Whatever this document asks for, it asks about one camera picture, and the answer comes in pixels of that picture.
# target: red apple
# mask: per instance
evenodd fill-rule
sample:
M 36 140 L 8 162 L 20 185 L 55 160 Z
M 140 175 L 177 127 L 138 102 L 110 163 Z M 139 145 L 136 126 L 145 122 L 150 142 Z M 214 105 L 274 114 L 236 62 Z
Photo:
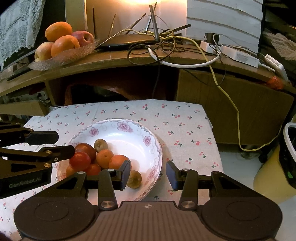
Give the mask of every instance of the red apple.
M 94 43 L 94 37 L 87 31 L 76 31 L 72 33 L 72 36 L 78 39 L 80 47 Z

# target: yellow cable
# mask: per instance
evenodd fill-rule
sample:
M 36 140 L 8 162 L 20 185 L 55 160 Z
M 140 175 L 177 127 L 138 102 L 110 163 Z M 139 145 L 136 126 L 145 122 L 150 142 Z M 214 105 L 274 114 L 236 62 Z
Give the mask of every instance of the yellow cable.
M 199 45 L 198 45 L 193 39 L 186 38 L 186 37 L 182 37 L 182 36 L 169 36 L 169 37 L 162 38 L 162 39 L 163 39 L 163 40 L 167 40 L 167 39 L 171 39 L 171 38 L 175 38 L 175 37 L 180 38 L 180 39 L 185 39 L 185 40 L 188 40 L 188 41 L 193 42 L 193 43 L 197 46 L 197 48 L 199 49 L 199 51 L 201 52 L 201 54 L 203 55 L 204 59 L 205 59 L 207 62 L 209 62 L 209 60 L 207 59 L 207 57 L 206 57 L 205 54 L 203 53 L 202 49 L 200 48 L 200 46 L 199 46 Z M 242 148 L 242 146 L 241 146 L 241 142 L 240 142 L 239 110 L 238 110 L 238 108 L 236 107 L 235 103 L 234 103 L 234 102 L 232 101 L 232 99 L 230 98 L 230 96 L 226 93 L 226 91 L 223 90 L 223 89 L 218 85 L 218 82 L 217 82 L 217 80 L 216 80 L 216 76 L 215 76 L 215 73 L 214 73 L 214 71 L 213 71 L 212 66 L 209 65 L 209 67 L 210 67 L 211 73 L 212 73 L 212 75 L 213 75 L 213 78 L 214 78 L 214 82 L 215 82 L 215 84 L 216 84 L 217 87 L 222 91 L 222 93 L 223 93 L 224 95 L 227 96 L 227 98 L 230 100 L 231 104 L 233 105 L 233 107 L 235 108 L 235 110 L 236 110 L 236 112 L 237 112 L 237 132 L 238 132 L 238 139 L 239 139 L 239 147 L 240 147 L 243 151 L 258 151 L 258 150 L 260 150 L 262 147 L 271 144 L 271 143 L 272 143 L 272 142 L 273 142 L 273 141 L 279 136 L 279 134 L 280 134 L 280 132 L 281 132 L 282 124 L 281 124 L 281 127 L 280 127 L 280 129 L 279 129 L 278 134 L 277 134 L 277 135 L 276 135 L 276 136 L 275 136 L 270 142 L 268 142 L 268 143 L 266 143 L 266 144 L 264 144 L 264 145 L 262 145 L 261 147 L 256 148 L 256 149 L 248 150 L 248 149 L 244 149 L 244 148 Z

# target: wooden desk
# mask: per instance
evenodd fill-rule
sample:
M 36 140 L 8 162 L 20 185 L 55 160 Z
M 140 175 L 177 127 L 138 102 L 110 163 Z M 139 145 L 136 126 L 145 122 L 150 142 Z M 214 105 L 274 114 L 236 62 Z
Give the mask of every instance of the wooden desk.
M 157 51 L 157 54 L 160 58 L 165 56 L 165 53 L 160 50 Z M 153 62 L 149 53 L 130 55 L 130 57 L 136 63 L 149 64 Z M 173 53 L 171 58 L 178 64 L 204 63 L 204 58 L 201 54 L 187 51 Z M 280 125 L 283 123 L 294 100 L 291 95 L 296 94 L 296 89 L 289 85 L 284 86 L 285 91 L 291 95 L 281 91 L 271 90 L 266 86 L 254 83 L 261 81 L 267 82 L 274 76 L 273 73 L 265 68 L 254 68 L 224 56 L 221 59 L 228 74 L 222 87 L 231 95 L 231 98 L 239 107 L 241 114 L 242 144 L 262 145 L 268 142 L 275 136 Z M 104 69 L 129 66 L 135 65 L 128 61 L 127 51 L 96 52 L 60 68 L 47 71 L 31 70 L 11 81 L 4 80 L 0 82 L 0 96 L 7 95 L 33 84 L 45 83 L 51 102 L 56 104 L 57 99 L 61 96 L 61 93 L 57 93 L 56 89 L 62 85 L 64 81 L 63 77 L 74 74 L 77 76 L 77 74 L 79 75 L 84 72 L 91 73 L 91 71 L 96 71 L 96 75 L 99 76 L 100 71 Z M 212 67 L 216 71 L 220 70 L 221 72 L 221 70 L 224 70 L 224 66 L 220 60 L 214 62 Z M 195 70 L 193 70 L 193 73 L 209 85 L 213 84 L 213 78 L 210 73 Z M 180 71 L 178 75 L 178 91 L 174 100 L 202 104 L 213 123 L 213 132 L 217 141 L 237 144 L 235 111 L 229 100 L 216 87 L 204 86 L 192 76 L 184 73 L 184 71 Z M 39 101 L 34 101 L 33 104 L 30 103 L 28 106 L 30 108 L 29 112 L 26 112 L 22 103 L 14 106 L 12 104 L 6 104 L 3 106 L 4 108 L 1 108 L 1 106 L 0 114 L 12 114 L 17 111 L 16 114 L 21 115 L 46 115 L 46 112 L 41 109 Z

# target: screw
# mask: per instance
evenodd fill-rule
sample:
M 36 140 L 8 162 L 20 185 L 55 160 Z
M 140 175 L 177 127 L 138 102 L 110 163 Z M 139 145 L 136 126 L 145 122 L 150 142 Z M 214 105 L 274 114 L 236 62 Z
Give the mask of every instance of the screw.
M 192 208 L 195 206 L 195 203 L 193 201 L 183 201 L 181 202 L 181 206 L 184 208 Z
M 102 206 L 103 208 L 108 208 L 108 209 L 110 209 L 110 208 L 113 208 L 113 207 L 115 206 L 115 203 L 114 203 L 113 201 L 109 201 L 109 200 L 107 200 L 107 201 L 103 201 L 103 202 L 101 202 L 101 206 Z

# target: tablecloth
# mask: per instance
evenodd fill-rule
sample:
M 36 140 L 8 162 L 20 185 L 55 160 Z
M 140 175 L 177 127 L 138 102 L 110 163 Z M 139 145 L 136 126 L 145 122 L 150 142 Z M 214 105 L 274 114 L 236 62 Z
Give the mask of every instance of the tablecloth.
M 67 145 L 82 128 L 107 118 L 124 118 L 140 122 L 158 138 L 163 150 L 163 165 L 158 181 L 144 201 L 174 200 L 178 203 L 181 191 L 174 191 L 165 174 L 168 160 L 179 168 L 197 170 L 201 175 L 223 171 L 218 148 L 210 122 L 201 105 L 163 100 L 139 100 L 79 104 L 65 106 L 46 117 L 32 117 L 24 127 L 35 131 L 57 131 L 59 140 L 51 145 L 29 146 L 21 143 L 9 148 L 37 151 L 45 146 Z M 57 182 L 57 164 L 52 166 L 52 181 L 36 188 L 0 200 L 0 231 L 19 240 L 14 225 L 15 208 L 23 200 Z M 206 192 L 200 192 L 199 204 L 207 201 Z

